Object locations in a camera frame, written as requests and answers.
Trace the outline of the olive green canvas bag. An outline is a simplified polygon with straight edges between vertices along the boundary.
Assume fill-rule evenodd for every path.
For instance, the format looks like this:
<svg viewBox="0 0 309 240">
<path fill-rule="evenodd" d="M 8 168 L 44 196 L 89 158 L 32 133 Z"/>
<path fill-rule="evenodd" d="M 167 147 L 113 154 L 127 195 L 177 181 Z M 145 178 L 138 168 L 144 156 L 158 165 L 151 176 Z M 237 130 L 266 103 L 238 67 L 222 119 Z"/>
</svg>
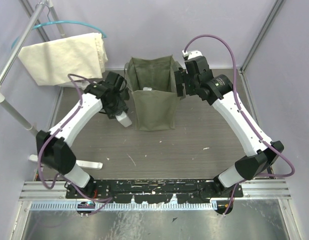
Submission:
<svg viewBox="0 0 309 240">
<path fill-rule="evenodd" d="M 175 129 L 177 96 L 175 71 L 181 65 L 172 55 L 142 59 L 132 57 L 125 65 L 125 79 L 135 107 L 135 129 L 153 132 Z"/>
</svg>

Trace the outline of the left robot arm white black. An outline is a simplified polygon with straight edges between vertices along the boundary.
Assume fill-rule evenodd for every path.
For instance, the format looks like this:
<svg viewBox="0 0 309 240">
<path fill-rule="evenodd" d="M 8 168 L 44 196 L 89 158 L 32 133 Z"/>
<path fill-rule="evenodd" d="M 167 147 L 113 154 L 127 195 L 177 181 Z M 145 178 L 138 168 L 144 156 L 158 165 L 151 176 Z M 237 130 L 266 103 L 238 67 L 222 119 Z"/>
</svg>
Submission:
<svg viewBox="0 0 309 240">
<path fill-rule="evenodd" d="M 84 126 L 98 113 L 117 120 L 125 128 L 132 125 L 122 95 L 126 88 L 127 80 L 112 71 L 105 80 L 89 79 L 85 90 L 77 91 L 79 101 L 69 113 L 49 131 L 41 130 L 36 134 L 38 165 L 57 171 L 77 187 L 77 193 L 83 198 L 94 194 L 94 181 L 77 164 L 71 146 Z"/>
</svg>

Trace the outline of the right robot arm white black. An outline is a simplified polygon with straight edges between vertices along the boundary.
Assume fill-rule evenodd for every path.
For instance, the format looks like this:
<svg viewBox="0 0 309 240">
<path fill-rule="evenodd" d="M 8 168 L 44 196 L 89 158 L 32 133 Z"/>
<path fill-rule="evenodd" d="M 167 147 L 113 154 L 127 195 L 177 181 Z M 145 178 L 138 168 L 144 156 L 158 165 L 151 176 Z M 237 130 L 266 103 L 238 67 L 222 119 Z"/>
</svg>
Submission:
<svg viewBox="0 0 309 240">
<path fill-rule="evenodd" d="M 213 179 L 213 189 L 219 197 L 227 196 L 232 186 L 243 180 L 251 180 L 276 160 L 277 154 L 265 145 L 268 143 L 278 152 L 284 150 L 281 141 L 272 141 L 256 124 L 245 106 L 234 93 L 229 78 L 214 76 L 207 59 L 200 51 L 191 51 L 184 57 L 185 68 L 174 72 L 177 95 L 199 96 L 218 111 L 226 120 L 243 147 L 245 156 Z"/>
</svg>

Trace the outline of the white square bottle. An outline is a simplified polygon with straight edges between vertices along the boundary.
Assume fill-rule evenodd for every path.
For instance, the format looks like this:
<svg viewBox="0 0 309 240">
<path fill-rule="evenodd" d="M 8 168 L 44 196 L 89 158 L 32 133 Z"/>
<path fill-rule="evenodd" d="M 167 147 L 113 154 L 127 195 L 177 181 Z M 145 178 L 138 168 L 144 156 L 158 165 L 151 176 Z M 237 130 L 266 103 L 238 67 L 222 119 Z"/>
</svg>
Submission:
<svg viewBox="0 0 309 240">
<path fill-rule="evenodd" d="M 143 87 L 143 91 L 152 91 L 153 89 L 151 87 Z"/>
<path fill-rule="evenodd" d="M 125 128 L 132 125 L 132 121 L 125 111 L 115 116 L 116 120 Z"/>
</svg>

